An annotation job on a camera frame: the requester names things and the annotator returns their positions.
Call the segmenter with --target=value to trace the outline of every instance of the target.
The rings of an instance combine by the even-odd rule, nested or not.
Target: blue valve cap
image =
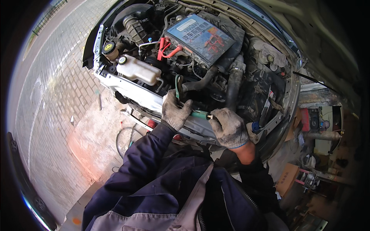
[[[258,122],[253,122],[252,123],[252,131],[255,132],[259,129],[259,124]]]

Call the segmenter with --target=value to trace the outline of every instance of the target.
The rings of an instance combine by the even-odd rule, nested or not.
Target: red clamp
[[[162,61],[162,58],[170,58],[183,49],[181,45],[178,45],[171,53],[165,56],[163,52],[167,49],[167,47],[169,47],[169,45],[171,45],[171,43],[169,42],[169,38],[161,38],[157,60]]]

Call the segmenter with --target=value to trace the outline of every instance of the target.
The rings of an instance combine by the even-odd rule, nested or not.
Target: gloved hand
[[[187,117],[192,111],[192,104],[193,101],[189,99],[183,108],[179,108],[176,103],[176,90],[169,90],[167,95],[163,97],[161,124],[169,127],[176,133],[184,126]]]
[[[243,119],[229,108],[211,111],[217,120],[210,119],[213,132],[220,144],[226,148],[234,149],[246,144],[249,140]]]

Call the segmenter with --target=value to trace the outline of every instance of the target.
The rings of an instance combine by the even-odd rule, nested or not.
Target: jacket zipper
[[[246,198],[248,198],[248,200],[250,201],[250,202],[252,202],[252,204],[254,205],[254,207],[256,208],[256,209],[258,209],[258,205],[252,200],[252,198],[236,183],[235,184],[235,186],[236,186],[236,188],[241,192],[241,193],[243,193],[243,195],[245,195],[245,197]]]
[[[201,208],[198,213],[198,220],[199,220],[199,225],[201,226],[201,231],[206,231],[206,226],[204,225],[204,220],[203,220],[203,215],[202,215],[202,210]]]

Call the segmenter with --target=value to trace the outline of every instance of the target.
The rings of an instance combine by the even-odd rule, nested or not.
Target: open hood
[[[349,39],[322,1],[251,0],[270,14],[293,38],[307,68],[345,98],[342,102],[359,115],[360,97],[353,86],[360,82],[359,69]]]

